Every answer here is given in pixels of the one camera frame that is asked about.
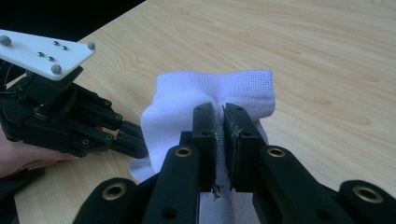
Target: cloth fold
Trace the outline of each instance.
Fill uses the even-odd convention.
[[[228,191],[230,183],[224,164],[222,107],[226,103],[244,107],[266,139],[260,119],[272,115],[275,110],[272,72],[269,70],[225,75],[188,71],[158,76],[152,104],[141,117],[148,157],[133,160],[131,175],[138,181],[144,181],[160,172],[167,150],[178,145],[182,131],[191,131],[193,109],[208,102],[215,109],[219,136],[217,183],[224,189],[216,200],[208,193],[201,193],[200,223],[259,223],[251,194]]]

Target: white mounting plate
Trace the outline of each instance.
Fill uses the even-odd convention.
[[[0,59],[51,80],[61,80],[94,54],[94,48],[89,49],[87,44],[0,30],[0,36],[3,35],[11,39],[11,44],[0,44]],[[62,68],[57,74],[51,70],[55,64]]]

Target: skin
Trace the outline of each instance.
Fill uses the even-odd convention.
[[[23,142],[10,142],[0,128],[0,178],[14,175],[24,169],[33,170],[57,161],[76,159],[77,157],[68,153],[25,145]]]

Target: light wood tabletop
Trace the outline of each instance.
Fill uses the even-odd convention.
[[[77,84],[137,124],[160,74],[271,69],[270,144],[331,189],[362,179],[396,197],[395,1],[148,0],[89,41]],[[47,168],[16,195],[20,222],[71,223],[99,183],[132,178],[130,162],[108,151]]]

